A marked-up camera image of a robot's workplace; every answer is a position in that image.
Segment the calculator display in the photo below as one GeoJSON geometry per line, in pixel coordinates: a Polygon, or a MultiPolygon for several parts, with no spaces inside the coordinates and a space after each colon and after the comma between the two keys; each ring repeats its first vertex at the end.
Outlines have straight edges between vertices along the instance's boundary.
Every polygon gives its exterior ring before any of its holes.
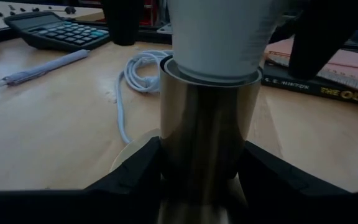
{"type": "Polygon", "coordinates": [[[35,26],[41,26],[54,22],[61,22],[61,20],[53,15],[32,17],[28,19],[18,19],[12,21],[12,23],[20,29],[26,29],[35,26]]]}

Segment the white cable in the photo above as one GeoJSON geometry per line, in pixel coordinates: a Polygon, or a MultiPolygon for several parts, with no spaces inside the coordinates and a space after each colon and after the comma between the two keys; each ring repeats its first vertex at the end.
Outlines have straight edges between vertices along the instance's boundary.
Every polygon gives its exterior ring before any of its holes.
{"type": "Polygon", "coordinates": [[[125,77],[128,85],[136,91],[141,93],[156,93],[160,91],[160,73],[153,77],[140,77],[136,74],[136,70],[140,67],[156,63],[159,67],[160,62],[166,56],[172,55],[172,50],[146,50],[128,60],[125,69],[119,74],[116,81],[116,98],[117,98],[117,112],[118,112],[118,129],[121,134],[122,140],[126,144],[132,140],[125,132],[124,122],[124,105],[122,104],[121,96],[121,80],[125,77]]]}

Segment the book cover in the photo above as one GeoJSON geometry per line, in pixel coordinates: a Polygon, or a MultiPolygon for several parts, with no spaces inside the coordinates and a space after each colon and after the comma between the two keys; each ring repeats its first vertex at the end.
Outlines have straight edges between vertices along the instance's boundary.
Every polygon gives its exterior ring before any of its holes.
{"type": "Polygon", "coordinates": [[[358,103],[358,91],[356,90],[319,77],[308,81],[297,80],[289,76],[285,67],[268,62],[264,67],[262,84],[298,93],[358,103]]]}

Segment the pen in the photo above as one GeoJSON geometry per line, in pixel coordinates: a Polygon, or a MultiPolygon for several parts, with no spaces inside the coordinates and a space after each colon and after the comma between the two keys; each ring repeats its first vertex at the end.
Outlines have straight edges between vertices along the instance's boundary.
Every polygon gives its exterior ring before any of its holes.
{"type": "Polygon", "coordinates": [[[68,65],[69,63],[75,62],[77,60],[86,58],[88,55],[89,55],[89,50],[79,50],[71,54],[65,55],[63,57],[60,57],[58,59],[47,62],[46,64],[30,68],[23,72],[17,72],[15,74],[0,79],[0,87],[4,85],[8,85],[8,86],[20,85],[21,83],[24,83],[26,81],[41,77],[42,75],[45,75],[49,71],[60,68],[64,65],[68,65]]]}

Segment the stainless steel cup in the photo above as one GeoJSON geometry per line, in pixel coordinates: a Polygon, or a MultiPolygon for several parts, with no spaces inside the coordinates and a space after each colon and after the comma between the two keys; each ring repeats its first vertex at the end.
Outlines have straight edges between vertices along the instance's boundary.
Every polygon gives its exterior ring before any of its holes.
{"type": "Polygon", "coordinates": [[[206,82],[180,72],[172,57],[160,69],[162,173],[170,197],[209,204],[237,173],[262,73],[239,83],[206,82]]]}

